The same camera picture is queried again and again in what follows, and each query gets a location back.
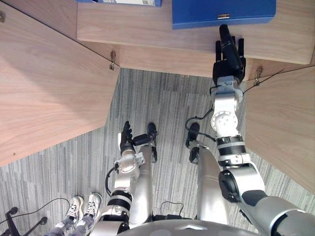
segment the shoe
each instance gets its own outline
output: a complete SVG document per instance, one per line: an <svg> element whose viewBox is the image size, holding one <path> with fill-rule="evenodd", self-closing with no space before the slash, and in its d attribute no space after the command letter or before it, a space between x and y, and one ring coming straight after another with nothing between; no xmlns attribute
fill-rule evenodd
<svg viewBox="0 0 315 236"><path fill-rule="evenodd" d="M193 123L188 131L187 139L186 139L186 147L189 148L189 142L196 140L200 130L200 126L197 122Z"/></svg>
<svg viewBox="0 0 315 236"><path fill-rule="evenodd" d="M82 219L83 217L82 205L83 198L81 198L80 196L73 197L70 200L70 207L66 214L66 217L69 217L71 220L73 220L74 223Z"/></svg>
<svg viewBox="0 0 315 236"><path fill-rule="evenodd" d="M84 208L84 215L90 215L94 219L100 215L100 205L102 204L103 198L98 193L91 193L89 196L89 202Z"/></svg>

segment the door hinge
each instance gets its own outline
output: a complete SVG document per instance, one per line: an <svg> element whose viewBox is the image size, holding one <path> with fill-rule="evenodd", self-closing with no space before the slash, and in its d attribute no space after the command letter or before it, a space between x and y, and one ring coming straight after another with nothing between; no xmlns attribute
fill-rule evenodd
<svg viewBox="0 0 315 236"><path fill-rule="evenodd" d="M116 61L116 52L115 51L112 51L110 53L110 60L112 63L109 65L109 69L114 70L115 69L114 65L115 65L115 61Z"/></svg>
<svg viewBox="0 0 315 236"><path fill-rule="evenodd" d="M264 71L264 68L262 66L259 66L256 70L255 74L255 81L254 81L254 86L259 86L260 81L259 78L261 78L262 72Z"/></svg>

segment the person's leg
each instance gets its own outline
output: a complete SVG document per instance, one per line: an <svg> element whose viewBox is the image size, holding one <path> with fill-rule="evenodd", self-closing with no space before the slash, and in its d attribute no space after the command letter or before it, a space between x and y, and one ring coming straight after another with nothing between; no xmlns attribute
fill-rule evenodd
<svg viewBox="0 0 315 236"><path fill-rule="evenodd" d="M64 236L65 231L71 229L74 223L83 217L82 212L83 198L75 196L70 200L70 207L66 218L55 225L54 229L46 233L45 236Z"/></svg>
<svg viewBox="0 0 315 236"><path fill-rule="evenodd" d="M77 225L71 236L85 236L94 225L95 220L100 215L100 205L102 204L102 196L98 193L91 193L89 202L84 208L84 216Z"/></svg>

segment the jeans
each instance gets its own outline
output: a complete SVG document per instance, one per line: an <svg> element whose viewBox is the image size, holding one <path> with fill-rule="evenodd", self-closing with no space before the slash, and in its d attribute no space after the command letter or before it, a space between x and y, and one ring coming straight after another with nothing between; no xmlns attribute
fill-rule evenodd
<svg viewBox="0 0 315 236"><path fill-rule="evenodd" d="M89 233L89 229L92 227L93 224L94 224L93 217L85 215L83 216L82 220L78 221L76 229L70 235L85 236L87 233ZM54 229L46 233L45 236L64 236L65 231L71 229L73 225L74 225L73 220L67 218L62 222L58 223L54 227Z"/></svg>

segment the black cable on floor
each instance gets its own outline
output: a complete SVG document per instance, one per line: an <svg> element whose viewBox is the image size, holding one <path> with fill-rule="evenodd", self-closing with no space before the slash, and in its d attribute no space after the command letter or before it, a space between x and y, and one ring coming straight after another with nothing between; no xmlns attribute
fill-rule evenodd
<svg viewBox="0 0 315 236"><path fill-rule="evenodd" d="M204 119L205 117L207 117L207 116L212 112L212 110L213 110L213 109L212 109L212 107L211 107L211 108L206 112L206 114L205 114L203 117L197 117L197 116L195 116L195 117L191 117L191 118L189 118L188 120L186 120L186 122L185 122L185 129L188 130L188 131L191 132L191 133L194 133L194 134L197 134L197 135L203 135L203 136L205 136L205 137L211 139L213 142L215 142L216 139L215 139L214 137L211 137L211 136L208 135L208 134L196 132L196 131L194 131L194 130L189 130L189 128L188 128L188 126L187 126L188 122L191 121L192 119L197 119L197 120L202 120L202 119Z"/></svg>
<svg viewBox="0 0 315 236"><path fill-rule="evenodd" d="M105 178L105 189L106 189L106 193L111 196L112 195L112 192L109 190L108 188L108 178L110 177L110 173L112 173L112 171L116 169L116 166L114 166L112 169L110 169L106 175L106 178Z"/></svg>
<svg viewBox="0 0 315 236"><path fill-rule="evenodd" d="M50 202L46 203L45 205L43 205L40 209L38 209L38 210L36 210L36 211L30 212L30 213L21 214L21 215L15 215L15 216L12 216L12 217L9 218L9 219L13 219L13 218L16 218L16 217L19 217L19 216L23 216L23 215L31 215L31 214L34 214L34 213L36 213L36 212L42 210L45 206L47 206L47 205L50 204L51 202L53 202L53 201L55 201L55 200L58 200L58 199L62 199L62 200L67 201L67 203L68 203L68 205L69 205L69 207L68 207L68 210L69 210L69 208L70 208L70 202L68 201L68 199L66 199L66 198L55 198L55 199L51 200ZM9 219L5 219L5 220L1 221L0 224L4 223L5 221L7 221L7 220L9 220Z"/></svg>
<svg viewBox="0 0 315 236"><path fill-rule="evenodd" d="M159 212L160 212L161 215L162 215L162 205L163 205L164 203L181 204L181 205L182 205L182 208L181 208L181 210L179 211L179 216L181 216L182 210L183 210L183 208L184 208L184 204L183 204L183 203L174 203L174 202L170 202L170 201L162 202L162 203L161 203L161 206L160 206L160 208L159 208Z"/></svg>

